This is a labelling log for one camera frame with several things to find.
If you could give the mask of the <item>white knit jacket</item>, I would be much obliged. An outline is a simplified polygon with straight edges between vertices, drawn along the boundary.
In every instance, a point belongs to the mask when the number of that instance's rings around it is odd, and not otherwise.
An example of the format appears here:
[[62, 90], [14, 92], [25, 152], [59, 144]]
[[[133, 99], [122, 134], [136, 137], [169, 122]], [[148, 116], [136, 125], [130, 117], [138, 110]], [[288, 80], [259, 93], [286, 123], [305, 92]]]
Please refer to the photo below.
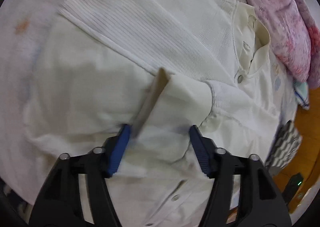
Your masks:
[[107, 181], [123, 226], [197, 226], [212, 188], [188, 131], [262, 159], [278, 127], [270, 36], [236, 0], [64, 0], [25, 109], [44, 155], [87, 153], [122, 124]]

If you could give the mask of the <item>grey white checkered cloth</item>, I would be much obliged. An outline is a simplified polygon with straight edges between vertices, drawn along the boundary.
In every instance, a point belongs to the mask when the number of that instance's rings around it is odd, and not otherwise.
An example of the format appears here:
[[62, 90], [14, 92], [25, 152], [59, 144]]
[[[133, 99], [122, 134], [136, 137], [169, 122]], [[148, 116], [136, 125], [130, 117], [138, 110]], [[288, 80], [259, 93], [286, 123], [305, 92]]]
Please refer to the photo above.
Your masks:
[[292, 120], [281, 126], [265, 161], [265, 167], [272, 177], [292, 161], [300, 148], [302, 139]]

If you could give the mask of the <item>teal striped pillow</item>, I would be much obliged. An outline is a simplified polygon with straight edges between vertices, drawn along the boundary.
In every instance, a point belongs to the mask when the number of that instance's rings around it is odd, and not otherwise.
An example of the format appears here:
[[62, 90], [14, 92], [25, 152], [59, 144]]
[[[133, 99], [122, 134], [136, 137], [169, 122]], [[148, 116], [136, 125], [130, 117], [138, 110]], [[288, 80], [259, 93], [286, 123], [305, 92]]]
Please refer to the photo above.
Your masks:
[[295, 93], [296, 100], [298, 104], [304, 110], [309, 110], [310, 101], [309, 101], [309, 86], [307, 82], [299, 82], [295, 80], [293, 82], [293, 89]]

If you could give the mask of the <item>pink floral quilt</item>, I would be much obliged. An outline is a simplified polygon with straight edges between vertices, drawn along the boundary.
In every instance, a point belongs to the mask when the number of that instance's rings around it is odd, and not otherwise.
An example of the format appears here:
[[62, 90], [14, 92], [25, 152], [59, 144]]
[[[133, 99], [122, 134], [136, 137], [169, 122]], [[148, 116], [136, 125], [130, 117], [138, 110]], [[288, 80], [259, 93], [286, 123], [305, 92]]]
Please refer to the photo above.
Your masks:
[[305, 0], [247, 0], [268, 29], [271, 49], [299, 82], [319, 87], [319, 28]]

